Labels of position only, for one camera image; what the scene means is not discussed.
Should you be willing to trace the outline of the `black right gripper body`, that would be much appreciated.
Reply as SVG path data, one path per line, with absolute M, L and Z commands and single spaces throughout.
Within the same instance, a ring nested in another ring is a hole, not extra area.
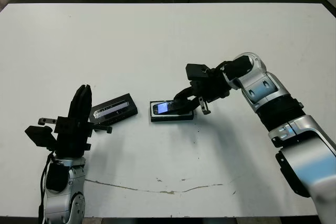
M 207 77 L 191 80 L 190 84 L 194 89 L 195 97 L 199 98 L 199 106 L 201 109 L 205 107 L 205 110 L 207 110 L 205 103 L 225 98 L 229 96 L 231 90 L 222 71 L 208 72 Z

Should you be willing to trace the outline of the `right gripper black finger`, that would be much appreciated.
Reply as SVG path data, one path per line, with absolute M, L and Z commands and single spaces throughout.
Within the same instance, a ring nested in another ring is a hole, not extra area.
M 184 99 L 180 101 L 180 109 L 178 110 L 178 114 L 189 114 L 191 111 L 194 111 L 199 105 L 199 98 L 195 97 L 192 100 Z
M 183 89 L 173 98 L 173 100 L 178 103 L 191 103 L 196 101 L 196 98 L 190 100 L 189 97 L 195 97 L 193 87 Z

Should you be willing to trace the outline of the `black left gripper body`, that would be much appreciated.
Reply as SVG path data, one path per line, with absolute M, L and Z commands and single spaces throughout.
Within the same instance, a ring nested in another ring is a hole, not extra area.
M 93 131 L 112 133 L 112 127 L 110 126 L 62 116 L 57 119 L 40 118 L 38 125 L 42 126 L 38 146 L 55 151 L 59 157 L 82 157 L 84 152 L 91 148 L 87 140 L 91 137 Z

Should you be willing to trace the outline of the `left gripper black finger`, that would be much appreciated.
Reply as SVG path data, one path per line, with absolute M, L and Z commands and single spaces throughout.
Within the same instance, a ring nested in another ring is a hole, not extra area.
M 92 92 L 90 85 L 83 85 L 80 93 L 80 119 L 87 122 L 92 107 Z
M 86 86 L 83 84 L 78 88 L 70 103 L 68 118 L 85 121 L 86 117 Z

